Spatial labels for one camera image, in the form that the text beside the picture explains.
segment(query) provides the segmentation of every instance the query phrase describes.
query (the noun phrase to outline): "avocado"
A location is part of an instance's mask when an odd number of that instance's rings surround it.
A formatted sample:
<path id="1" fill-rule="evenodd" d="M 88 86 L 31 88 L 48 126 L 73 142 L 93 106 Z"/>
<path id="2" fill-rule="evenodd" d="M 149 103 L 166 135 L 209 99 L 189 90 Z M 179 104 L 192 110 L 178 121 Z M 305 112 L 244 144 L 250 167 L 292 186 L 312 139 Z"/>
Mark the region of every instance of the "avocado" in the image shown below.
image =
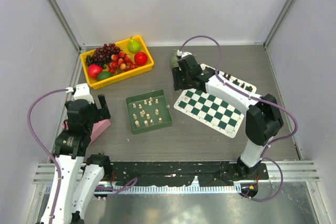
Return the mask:
<path id="1" fill-rule="evenodd" d="M 105 79 L 110 78 L 112 76 L 113 76 L 112 73 L 104 71 L 104 72 L 98 74 L 97 81 L 102 81 L 102 80 L 105 80 Z"/>

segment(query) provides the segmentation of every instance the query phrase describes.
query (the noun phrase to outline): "green square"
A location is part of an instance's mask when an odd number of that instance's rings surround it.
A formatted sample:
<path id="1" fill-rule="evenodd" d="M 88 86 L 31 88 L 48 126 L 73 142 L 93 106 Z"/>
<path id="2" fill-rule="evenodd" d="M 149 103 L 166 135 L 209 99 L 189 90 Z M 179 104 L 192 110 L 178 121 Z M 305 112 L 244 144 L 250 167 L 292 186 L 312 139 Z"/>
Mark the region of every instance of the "green square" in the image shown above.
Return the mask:
<path id="1" fill-rule="evenodd" d="M 212 118 L 214 118 L 213 116 L 207 114 L 204 119 L 207 120 L 208 122 L 211 122 Z"/>
<path id="2" fill-rule="evenodd" d="M 204 97 L 200 97 L 198 99 L 198 101 L 201 103 L 201 104 L 204 104 L 206 102 L 206 99 Z"/>
<path id="3" fill-rule="evenodd" d="M 227 107 L 229 106 L 229 104 L 228 104 L 226 101 L 222 101 L 222 102 L 220 103 L 220 105 L 221 105 L 222 107 L 225 107 L 225 108 L 227 108 Z"/>
<path id="4" fill-rule="evenodd" d="M 213 95 L 209 95 L 208 100 L 210 100 L 210 101 L 213 102 L 213 101 L 215 101 L 215 98 L 216 98 L 215 96 L 213 96 Z"/>
<path id="5" fill-rule="evenodd" d="M 235 112 L 236 114 L 238 114 L 238 115 L 241 114 L 241 112 L 240 112 L 239 110 L 237 110 L 237 109 L 235 109 L 234 112 Z"/>
<path id="6" fill-rule="evenodd" d="M 231 110 L 226 110 L 226 111 L 224 112 L 224 115 L 227 115 L 228 117 L 231 117 L 232 114 L 233 114 L 233 112 L 232 112 Z"/>
<path id="7" fill-rule="evenodd" d="M 193 92 L 191 92 L 191 91 L 188 90 L 188 91 L 186 92 L 185 96 L 191 98 L 191 97 L 193 96 L 193 94 L 194 94 Z"/>
<path id="8" fill-rule="evenodd" d="M 199 109 L 197 109 L 197 108 L 193 108 L 193 109 L 191 110 L 191 113 L 193 113 L 194 115 L 198 115 L 198 113 L 199 113 Z"/>
<path id="9" fill-rule="evenodd" d="M 190 104 L 191 106 L 195 106 L 196 101 L 193 99 L 190 99 L 190 101 L 188 102 L 188 104 Z"/>
<path id="10" fill-rule="evenodd" d="M 231 126 L 236 126 L 237 124 L 237 121 L 236 120 L 233 120 L 232 118 L 230 118 L 229 122 L 227 123 L 228 125 L 231 125 Z"/>
<path id="11" fill-rule="evenodd" d="M 216 103 L 213 103 L 213 104 L 211 105 L 211 108 L 214 109 L 214 110 L 218 110 L 219 105 L 216 104 Z"/>
<path id="12" fill-rule="evenodd" d="M 223 116 L 223 114 L 221 114 L 221 113 L 219 113 L 219 112 L 216 112 L 216 114 L 215 114 L 215 117 L 216 117 L 217 119 L 222 119 L 222 116 Z"/>
<path id="13" fill-rule="evenodd" d="M 223 130 L 225 129 L 227 123 L 224 123 L 223 121 L 220 121 L 218 124 L 218 127 L 222 128 Z"/>
<path id="14" fill-rule="evenodd" d="M 203 93 L 202 90 L 198 90 L 198 89 L 197 89 L 197 90 L 195 91 L 195 94 L 198 94 L 198 95 L 201 95 L 202 93 Z"/>
<path id="15" fill-rule="evenodd" d="M 181 101 L 181 102 L 178 104 L 178 106 L 184 109 L 184 108 L 187 106 L 187 104 L 186 104 L 184 101 Z"/>
<path id="16" fill-rule="evenodd" d="M 207 113 L 209 111 L 209 109 L 210 108 L 208 106 L 205 106 L 205 105 L 203 105 L 203 107 L 201 108 L 201 110 L 205 113 Z"/>

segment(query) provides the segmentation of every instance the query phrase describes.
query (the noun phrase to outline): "bunch of grapes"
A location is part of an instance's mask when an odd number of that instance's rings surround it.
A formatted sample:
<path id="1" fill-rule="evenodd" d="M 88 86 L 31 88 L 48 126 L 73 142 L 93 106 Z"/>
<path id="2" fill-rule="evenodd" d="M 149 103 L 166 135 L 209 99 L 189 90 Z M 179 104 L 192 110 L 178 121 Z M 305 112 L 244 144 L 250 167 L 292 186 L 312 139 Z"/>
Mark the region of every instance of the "bunch of grapes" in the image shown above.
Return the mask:
<path id="1" fill-rule="evenodd" d="M 117 55 L 119 52 L 120 48 L 116 47 L 114 43 L 104 44 L 103 47 L 97 48 L 92 56 L 86 57 L 86 65 L 97 64 L 105 69 L 106 65 L 112 61 L 111 55 Z"/>

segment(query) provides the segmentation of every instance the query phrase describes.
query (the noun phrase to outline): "pink object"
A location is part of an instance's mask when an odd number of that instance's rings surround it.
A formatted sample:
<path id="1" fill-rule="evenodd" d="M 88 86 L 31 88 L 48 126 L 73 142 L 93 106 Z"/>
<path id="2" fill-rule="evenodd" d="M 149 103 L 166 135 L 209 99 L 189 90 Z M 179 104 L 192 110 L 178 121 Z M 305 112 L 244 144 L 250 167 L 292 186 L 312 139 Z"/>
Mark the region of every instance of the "pink object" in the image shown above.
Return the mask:
<path id="1" fill-rule="evenodd" d="M 111 125 L 110 120 L 105 119 L 93 125 L 92 134 L 91 134 L 91 142 L 90 144 L 100 136 L 109 126 Z"/>

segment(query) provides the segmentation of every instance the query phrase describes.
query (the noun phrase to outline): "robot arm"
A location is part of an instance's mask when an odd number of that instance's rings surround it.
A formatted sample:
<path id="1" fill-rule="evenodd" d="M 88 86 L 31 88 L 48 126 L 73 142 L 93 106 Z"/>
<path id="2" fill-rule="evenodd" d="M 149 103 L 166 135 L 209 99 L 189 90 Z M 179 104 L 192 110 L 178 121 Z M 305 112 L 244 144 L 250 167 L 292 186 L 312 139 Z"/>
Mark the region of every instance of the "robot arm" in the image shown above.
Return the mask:
<path id="1" fill-rule="evenodd" d="M 171 62 L 174 89 L 198 89 L 225 100 L 243 115 L 246 116 L 246 135 L 248 138 L 246 147 L 238 158 L 237 173 L 240 177 L 247 177 L 255 172 L 260 163 L 260 155 L 267 143 L 279 132 L 283 126 L 280 111 L 270 105 L 251 100 L 248 97 L 251 92 L 237 86 L 244 96 L 218 80 L 215 70 L 202 69 L 191 53 L 175 52 Z M 268 94 L 264 97 L 253 94 L 255 97 L 276 103 L 276 99 Z"/>
<path id="2" fill-rule="evenodd" d="M 76 85 L 75 89 L 68 89 L 73 95 L 73 101 L 65 104 L 68 119 L 64 121 L 64 130 L 55 140 L 54 150 L 54 156 L 61 168 L 61 186 L 57 196 L 59 178 L 55 170 L 47 208 L 40 224 L 49 223 L 50 218 L 53 224 L 84 223 L 87 205 L 98 182 L 105 174 L 110 175 L 112 172 L 107 156 L 91 155 L 75 190 L 77 176 L 91 141 L 93 125 L 101 120 L 110 119 L 111 116 L 104 95 L 98 96 L 101 104 L 101 109 L 98 109 L 86 83 Z M 56 208 L 53 216 L 50 216 L 55 197 L 57 197 Z"/>

